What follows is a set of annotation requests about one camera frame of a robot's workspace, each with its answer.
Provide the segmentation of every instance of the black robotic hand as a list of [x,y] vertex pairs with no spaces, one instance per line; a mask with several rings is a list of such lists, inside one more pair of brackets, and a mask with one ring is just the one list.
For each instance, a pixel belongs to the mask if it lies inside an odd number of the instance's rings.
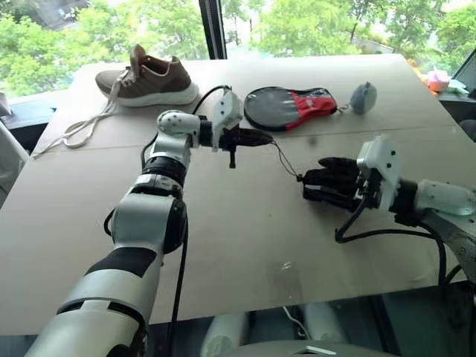
[[331,205],[356,210],[360,200],[354,196],[358,189],[359,169],[350,158],[322,158],[321,169],[308,170],[298,181],[303,182],[303,197],[311,201],[325,201]]

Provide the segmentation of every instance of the beige tabletop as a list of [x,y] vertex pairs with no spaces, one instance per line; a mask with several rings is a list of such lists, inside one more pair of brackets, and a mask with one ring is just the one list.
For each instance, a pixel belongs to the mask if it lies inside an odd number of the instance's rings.
[[[354,69],[351,65],[342,68],[347,63],[344,58],[273,59],[254,65],[207,61],[202,63],[203,71],[198,62],[188,63],[187,68],[193,69],[194,79],[204,81],[201,73],[215,68],[210,70],[212,83],[200,82],[202,92],[228,83],[241,97],[273,84],[325,86],[344,102],[354,87],[370,79],[389,93],[379,92],[374,111],[365,118],[349,113],[332,116],[278,137],[296,169],[313,168],[319,158],[329,155],[355,157],[364,141],[382,132],[403,156],[405,178],[474,184],[476,167],[468,165],[475,157],[474,144],[400,56],[349,57]],[[332,80],[329,73],[322,74],[322,81],[303,76],[299,86],[289,74],[303,66],[308,72],[314,68],[315,74],[323,67],[329,72],[331,63],[336,63]],[[261,69],[266,67],[275,68],[275,81],[271,77],[260,80],[265,76]],[[241,68],[242,75],[233,68]],[[377,68],[384,69],[380,75],[392,81],[392,86],[374,76]],[[388,73],[390,68],[398,75]],[[103,98],[89,90],[80,94],[78,83],[82,82],[79,77],[74,81],[69,103],[82,103],[87,112]],[[89,83],[89,88],[93,91],[94,86]],[[397,108],[396,103],[404,102]],[[212,105],[213,98],[205,112]],[[63,121],[71,120],[68,110],[65,106],[57,112],[45,137],[67,126]],[[139,152],[153,135],[158,109],[120,109],[120,113],[105,119],[83,148],[57,148],[30,160],[7,198],[0,211],[0,334],[38,333],[88,267],[110,251],[112,243],[103,233],[103,219],[140,173]],[[336,244],[333,231],[349,214],[302,199],[301,186],[280,166],[274,147],[239,148],[235,170],[228,169],[226,153],[194,150],[184,189],[190,243],[181,319],[414,289],[437,282],[437,250],[430,240],[394,236]],[[396,226],[391,215],[368,211],[354,231]],[[165,258],[151,323],[170,319],[179,257],[176,251]],[[451,268],[455,265],[451,252],[448,258]]]

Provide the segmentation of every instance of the brown sneaker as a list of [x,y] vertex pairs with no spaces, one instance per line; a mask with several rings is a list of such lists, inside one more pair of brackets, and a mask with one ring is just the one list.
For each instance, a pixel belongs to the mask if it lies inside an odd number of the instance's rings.
[[[131,50],[131,66],[120,80],[118,103],[123,106],[181,105],[191,103],[199,87],[177,57],[171,62],[147,56],[140,45]],[[96,76],[96,84],[109,97],[112,84],[123,71],[103,71]]]

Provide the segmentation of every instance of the shoelace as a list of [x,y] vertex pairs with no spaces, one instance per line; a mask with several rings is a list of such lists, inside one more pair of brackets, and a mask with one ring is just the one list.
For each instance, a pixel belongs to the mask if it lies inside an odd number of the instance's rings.
[[[114,114],[116,107],[118,105],[118,95],[119,95],[121,82],[128,73],[129,73],[129,69],[126,69],[116,79],[116,81],[114,81],[111,87],[111,92],[109,93],[109,98],[107,100],[107,103],[104,106],[103,110],[101,110],[101,112],[98,115],[95,115],[89,118],[88,120],[78,121],[77,123],[70,125],[65,130],[64,134],[54,139],[52,142],[50,142],[46,147],[44,147],[39,152],[34,153],[32,157],[38,158],[39,156],[47,152],[49,149],[57,145],[60,145],[61,142],[63,142],[70,149],[77,149],[78,147],[84,146],[89,141],[89,139],[91,139],[91,136],[94,134],[94,130],[96,129],[97,123],[99,123],[102,119],[110,117],[111,115]],[[81,141],[78,141],[77,143],[70,142],[70,138],[73,135],[77,134],[78,132],[80,132],[81,130],[85,129],[88,126],[91,126],[91,128],[89,129],[89,132],[86,135],[86,137],[84,137],[84,139],[82,139]]]

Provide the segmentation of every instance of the white sole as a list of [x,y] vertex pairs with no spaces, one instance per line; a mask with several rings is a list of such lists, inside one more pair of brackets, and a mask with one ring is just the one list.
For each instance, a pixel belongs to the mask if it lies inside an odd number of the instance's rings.
[[118,98],[118,104],[122,106],[158,106],[158,105],[175,105],[183,106],[192,103],[199,94],[199,87],[192,82],[183,91],[169,91],[166,93],[152,93],[137,98]]

